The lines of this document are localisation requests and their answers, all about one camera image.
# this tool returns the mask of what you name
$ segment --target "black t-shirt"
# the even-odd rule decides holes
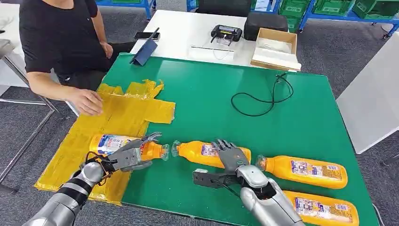
[[[20,36],[27,72],[71,74],[108,71],[110,62],[98,41],[91,17],[94,0],[73,0],[72,9],[53,7],[42,0],[20,6]]]

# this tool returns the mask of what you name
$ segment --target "person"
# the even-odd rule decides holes
[[[134,43],[107,43],[95,0],[25,0],[19,26],[32,91],[69,101],[82,114],[101,114],[95,90],[118,54]],[[51,69],[60,83],[51,79]]]

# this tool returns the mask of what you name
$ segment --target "robotic arm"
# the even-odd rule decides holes
[[[133,140],[106,157],[93,153],[95,157],[88,159],[89,152],[80,170],[23,226],[72,226],[95,185],[103,185],[118,170],[128,172],[151,166],[151,161],[141,161],[140,147],[158,136],[161,133]]]
[[[250,165],[241,149],[225,140],[217,140],[212,146],[218,151],[225,173],[211,174],[197,169],[193,172],[195,184],[220,188],[238,183],[242,203],[263,226],[305,225],[279,185]]]

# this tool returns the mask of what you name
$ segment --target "black pants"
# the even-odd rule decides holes
[[[125,42],[125,43],[109,43],[113,48],[113,54],[110,58],[111,65],[115,62],[119,53],[128,53],[133,48],[135,42]],[[68,75],[62,75],[58,78],[60,79],[60,83],[65,86],[73,86],[79,89],[89,89],[92,91],[96,91],[98,86],[100,85],[103,77],[107,74],[107,72],[102,71],[86,71],[86,72],[77,72]]]

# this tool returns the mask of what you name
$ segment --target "yellow tape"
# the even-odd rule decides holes
[[[91,138],[96,134],[143,137],[149,121],[171,123],[176,104],[154,99],[163,88],[162,82],[157,86],[154,81],[144,80],[132,82],[123,94],[119,86],[101,84],[97,92],[103,99],[104,113],[77,118],[34,186],[57,191],[84,162]],[[120,205],[129,177],[130,173],[115,172],[105,185],[93,188],[89,199]]]

